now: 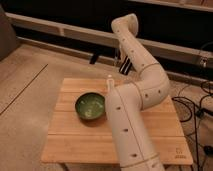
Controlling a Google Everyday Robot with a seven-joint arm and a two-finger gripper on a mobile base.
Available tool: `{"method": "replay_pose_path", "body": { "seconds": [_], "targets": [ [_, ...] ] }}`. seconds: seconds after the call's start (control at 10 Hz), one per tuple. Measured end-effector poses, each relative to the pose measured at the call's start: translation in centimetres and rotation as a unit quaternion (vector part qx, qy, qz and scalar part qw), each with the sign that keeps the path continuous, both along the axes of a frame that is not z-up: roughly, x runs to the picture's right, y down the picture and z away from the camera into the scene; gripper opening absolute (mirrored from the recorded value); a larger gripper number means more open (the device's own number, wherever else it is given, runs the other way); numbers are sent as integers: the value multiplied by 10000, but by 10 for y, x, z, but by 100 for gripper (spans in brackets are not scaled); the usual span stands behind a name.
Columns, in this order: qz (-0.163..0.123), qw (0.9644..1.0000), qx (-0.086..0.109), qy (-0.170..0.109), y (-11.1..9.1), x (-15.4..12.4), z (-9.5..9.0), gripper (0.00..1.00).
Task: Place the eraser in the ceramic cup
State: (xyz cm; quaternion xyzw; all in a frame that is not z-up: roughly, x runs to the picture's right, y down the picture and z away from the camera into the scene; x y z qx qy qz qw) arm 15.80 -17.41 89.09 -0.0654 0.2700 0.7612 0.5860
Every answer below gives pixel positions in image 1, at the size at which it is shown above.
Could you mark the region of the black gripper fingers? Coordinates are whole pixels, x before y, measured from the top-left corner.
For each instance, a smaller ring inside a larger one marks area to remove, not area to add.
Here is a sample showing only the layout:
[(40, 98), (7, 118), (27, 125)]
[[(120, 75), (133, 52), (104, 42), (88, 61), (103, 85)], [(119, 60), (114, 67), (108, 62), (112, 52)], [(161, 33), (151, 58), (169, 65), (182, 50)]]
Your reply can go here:
[(128, 57), (125, 57), (124, 62), (119, 68), (119, 72), (123, 75), (127, 75), (132, 67), (132, 63)]

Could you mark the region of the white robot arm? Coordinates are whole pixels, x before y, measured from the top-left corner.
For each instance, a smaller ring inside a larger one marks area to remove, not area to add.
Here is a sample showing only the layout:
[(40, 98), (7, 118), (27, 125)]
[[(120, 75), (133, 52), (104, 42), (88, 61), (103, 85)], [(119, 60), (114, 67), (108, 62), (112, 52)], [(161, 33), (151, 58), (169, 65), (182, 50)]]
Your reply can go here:
[(140, 80), (114, 86), (107, 80), (105, 110), (122, 171), (165, 171), (142, 119), (141, 111), (161, 103), (169, 93), (169, 78), (161, 64), (136, 39), (135, 14), (116, 18), (111, 24)]

